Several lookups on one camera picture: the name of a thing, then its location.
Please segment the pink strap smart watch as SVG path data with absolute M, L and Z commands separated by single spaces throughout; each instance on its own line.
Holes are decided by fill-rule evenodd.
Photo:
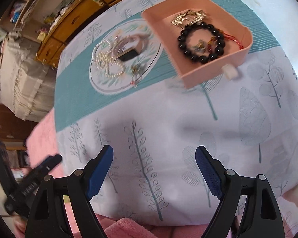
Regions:
M 133 34 L 129 36 L 116 36 L 112 55 L 121 62 L 127 62 L 139 56 L 148 46 L 150 35 Z

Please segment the gold sparkly brooch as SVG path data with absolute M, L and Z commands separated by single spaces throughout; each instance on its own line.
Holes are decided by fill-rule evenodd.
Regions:
M 193 25 L 195 23 L 202 22 L 206 16 L 207 14 L 203 10 L 188 9 L 174 16 L 170 24 L 172 26 L 184 28 L 186 25 Z

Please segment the teal flower brooch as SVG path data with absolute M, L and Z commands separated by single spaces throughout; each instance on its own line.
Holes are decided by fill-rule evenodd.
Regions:
M 200 54 L 205 53 L 206 48 L 207 48 L 207 43 L 202 39 L 200 39 L 199 42 L 194 46 L 194 50 Z

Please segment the white lace covered furniture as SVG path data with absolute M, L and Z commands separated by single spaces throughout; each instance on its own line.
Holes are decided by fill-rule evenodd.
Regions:
M 0 98 L 22 120 L 41 121 L 54 106 L 56 70 L 36 59 L 39 44 L 17 32 L 1 44 Z

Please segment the wooden dresser with drawers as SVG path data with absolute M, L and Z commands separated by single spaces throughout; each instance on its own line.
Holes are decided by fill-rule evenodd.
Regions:
M 53 68 L 58 66 L 60 56 L 73 38 L 96 17 L 122 0 L 74 0 L 36 52 L 36 59 Z

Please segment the small green flower brooch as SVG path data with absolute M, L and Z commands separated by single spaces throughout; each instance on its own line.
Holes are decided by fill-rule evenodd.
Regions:
M 132 66 L 131 67 L 132 77 L 131 77 L 130 84 L 132 86 L 137 86 L 141 82 L 144 72 L 145 72 L 145 67 L 143 65 L 138 64 L 138 65 Z

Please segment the white price tag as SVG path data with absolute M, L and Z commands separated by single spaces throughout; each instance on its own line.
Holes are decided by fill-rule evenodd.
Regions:
M 226 64 L 222 67 L 223 75 L 225 75 L 227 80 L 234 80 L 238 78 L 238 70 L 231 64 Z

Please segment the pink plastic tray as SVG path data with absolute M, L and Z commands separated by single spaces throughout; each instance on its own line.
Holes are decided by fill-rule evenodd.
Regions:
M 170 24 L 174 16 L 188 9 L 203 10 L 207 16 L 184 28 Z M 187 89 L 223 74 L 226 64 L 237 69 L 253 44 L 251 31 L 211 0 L 165 0 L 144 10 L 142 17 L 163 44 Z M 207 43 L 203 54 L 194 50 L 200 39 Z

